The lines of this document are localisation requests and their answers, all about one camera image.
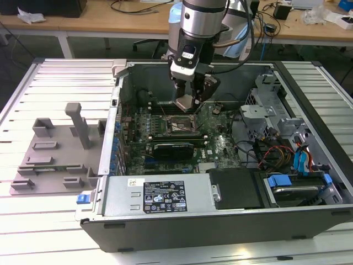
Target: robotic arm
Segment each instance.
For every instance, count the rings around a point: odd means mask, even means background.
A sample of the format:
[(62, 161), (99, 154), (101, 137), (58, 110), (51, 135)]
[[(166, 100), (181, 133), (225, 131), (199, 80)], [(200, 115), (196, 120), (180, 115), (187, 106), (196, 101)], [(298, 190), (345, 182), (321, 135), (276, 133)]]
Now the robotic arm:
[[(221, 34), (232, 30), (222, 24), (230, 1), (183, 0), (178, 48), (168, 56), (168, 62), (170, 79), (174, 81), (177, 93), (175, 103), (185, 112), (211, 98), (221, 83), (208, 72), (215, 48), (227, 46), (216, 44)], [(192, 95), (185, 94), (186, 82), (191, 82)]]

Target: blue drive bracket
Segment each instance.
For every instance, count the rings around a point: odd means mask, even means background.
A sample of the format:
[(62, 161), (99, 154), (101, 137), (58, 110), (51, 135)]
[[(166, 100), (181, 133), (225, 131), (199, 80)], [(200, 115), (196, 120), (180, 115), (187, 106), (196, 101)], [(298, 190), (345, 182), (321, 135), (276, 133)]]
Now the blue drive bracket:
[(269, 185), (271, 188), (273, 187), (285, 187), (292, 186), (291, 179), (288, 175), (272, 175), (268, 179)]

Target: red wire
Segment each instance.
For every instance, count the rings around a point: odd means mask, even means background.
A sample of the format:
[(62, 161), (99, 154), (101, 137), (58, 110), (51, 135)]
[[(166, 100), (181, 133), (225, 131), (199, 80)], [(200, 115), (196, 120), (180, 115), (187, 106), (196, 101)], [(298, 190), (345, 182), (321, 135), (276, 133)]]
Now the red wire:
[(272, 146), (272, 147), (270, 147), (270, 148), (268, 149), (268, 151), (265, 153), (263, 159), (266, 158), (266, 156), (270, 153), (270, 151), (271, 151), (273, 148), (279, 148), (279, 147), (284, 148), (284, 149), (287, 149), (287, 150), (289, 150), (290, 152), (294, 153), (293, 149), (291, 149), (291, 148), (289, 148), (289, 147), (287, 147), (287, 146), (284, 146), (284, 145), (276, 145), (276, 146)]

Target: plastic bag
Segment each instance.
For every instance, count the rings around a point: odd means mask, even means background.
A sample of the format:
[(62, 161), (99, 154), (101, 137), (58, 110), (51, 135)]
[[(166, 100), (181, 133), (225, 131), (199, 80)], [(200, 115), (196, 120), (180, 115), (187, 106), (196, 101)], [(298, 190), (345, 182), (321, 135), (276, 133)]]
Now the plastic bag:
[(313, 7), (311, 10), (305, 10), (302, 14), (302, 20), (306, 25), (310, 24), (326, 24), (325, 17), (330, 10), (323, 5)]
[(17, 8), (17, 9), (18, 9), (18, 13), (19, 13), (17, 15), (17, 17), (28, 24), (46, 21), (43, 14), (31, 14), (31, 13), (24, 12), (19, 8)]

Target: motherboard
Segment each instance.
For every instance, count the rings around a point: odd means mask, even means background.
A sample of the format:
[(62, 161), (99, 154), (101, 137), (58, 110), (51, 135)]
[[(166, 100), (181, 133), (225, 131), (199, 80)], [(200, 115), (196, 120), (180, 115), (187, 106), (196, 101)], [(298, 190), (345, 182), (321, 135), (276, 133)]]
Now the motherboard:
[(206, 173), (240, 166), (229, 134), (234, 112), (222, 111), (219, 104), (203, 104), (188, 113), (158, 102), (144, 108), (122, 104), (120, 109), (111, 175)]

